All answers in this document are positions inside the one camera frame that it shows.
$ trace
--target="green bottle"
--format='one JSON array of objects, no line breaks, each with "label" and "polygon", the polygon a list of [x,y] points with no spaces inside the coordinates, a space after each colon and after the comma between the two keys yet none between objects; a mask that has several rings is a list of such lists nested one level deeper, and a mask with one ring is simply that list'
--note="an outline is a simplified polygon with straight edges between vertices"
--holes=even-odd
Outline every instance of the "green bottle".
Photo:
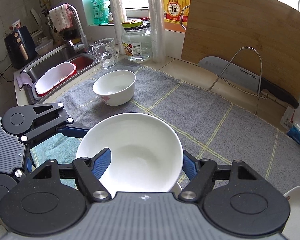
[{"label": "green bottle", "polygon": [[109,0],[91,0],[94,23],[96,25],[107,24],[109,16]]}]

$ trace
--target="bowl with pink flower pattern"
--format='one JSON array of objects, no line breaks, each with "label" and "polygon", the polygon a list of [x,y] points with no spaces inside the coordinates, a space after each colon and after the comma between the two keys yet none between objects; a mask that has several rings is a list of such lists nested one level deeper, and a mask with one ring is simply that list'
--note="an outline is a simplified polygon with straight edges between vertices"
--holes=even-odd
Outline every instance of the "bowl with pink flower pattern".
[{"label": "bowl with pink flower pattern", "polygon": [[109,106],[128,102],[134,94],[136,75],[129,70],[116,70],[100,77],[92,90]]}]

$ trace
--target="jar lid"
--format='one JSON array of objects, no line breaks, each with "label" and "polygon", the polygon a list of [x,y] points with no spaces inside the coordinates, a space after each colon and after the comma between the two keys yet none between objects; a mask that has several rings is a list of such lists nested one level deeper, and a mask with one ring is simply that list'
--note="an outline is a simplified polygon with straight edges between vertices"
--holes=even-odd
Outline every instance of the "jar lid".
[{"label": "jar lid", "polygon": [[141,26],[143,21],[141,19],[131,19],[122,23],[123,28],[132,28]]},{"label": "jar lid", "polygon": [[148,27],[147,23],[143,23],[141,26],[137,27],[131,27],[131,28],[124,28],[126,31],[136,31],[136,30],[142,30],[144,28]]}]

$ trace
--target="countertop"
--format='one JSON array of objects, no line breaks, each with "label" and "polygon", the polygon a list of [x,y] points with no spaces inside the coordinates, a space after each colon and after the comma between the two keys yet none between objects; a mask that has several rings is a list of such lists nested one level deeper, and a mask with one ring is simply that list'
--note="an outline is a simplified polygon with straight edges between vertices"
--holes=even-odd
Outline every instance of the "countertop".
[{"label": "countertop", "polygon": [[[125,55],[119,55],[118,60],[125,58]],[[154,63],[152,60],[148,60],[142,62],[141,64],[146,65],[148,67],[163,71],[173,77],[182,79],[185,82],[190,84],[202,87],[204,89],[208,89],[210,85],[216,79],[216,75],[208,70],[198,67],[195,64],[191,64],[189,62],[181,61],[178,59],[173,59],[171,57],[166,57],[164,63]],[[56,91],[53,95],[51,95],[45,103],[52,103],[57,102],[58,98],[67,92],[72,86],[79,84],[80,82],[85,81],[86,79],[90,78],[91,76],[95,75],[100,69],[100,65],[96,65],[95,67],[89,69],[73,81],[69,82],[63,88]],[[14,84],[15,84],[15,91],[16,91],[16,98],[18,106],[28,105],[28,101],[26,98],[26,94],[24,90],[19,90],[18,84],[16,82],[16,76],[20,73],[20,70],[14,72]],[[233,102],[234,104],[248,110],[251,113],[254,113],[256,108],[256,101],[257,97],[248,95],[243,93],[231,86],[229,86],[223,80],[219,80],[213,89],[211,90],[214,93],[218,93],[223,98]],[[280,119],[282,118],[287,105],[269,95],[271,99],[260,99],[259,106],[258,106],[258,113],[257,115],[268,122],[269,124],[273,125],[274,127],[278,128],[279,130],[286,132],[285,128],[280,125]]]}]

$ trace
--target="kitchen knife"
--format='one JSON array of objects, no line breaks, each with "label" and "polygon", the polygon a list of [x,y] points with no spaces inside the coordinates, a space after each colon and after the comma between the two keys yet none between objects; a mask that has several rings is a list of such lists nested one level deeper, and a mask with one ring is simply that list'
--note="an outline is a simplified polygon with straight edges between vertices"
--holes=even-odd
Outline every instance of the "kitchen knife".
[{"label": "kitchen knife", "polygon": [[[200,67],[209,70],[216,75],[220,75],[227,64],[228,61],[214,56],[204,57],[198,63]],[[222,77],[255,93],[258,93],[260,77],[244,68],[239,67],[236,64],[231,63],[227,70],[223,73]],[[298,101],[289,92],[277,86],[276,84],[271,83],[265,78],[261,78],[260,91],[262,90],[268,90],[276,98],[288,103],[293,108],[297,108],[299,106]]]}]

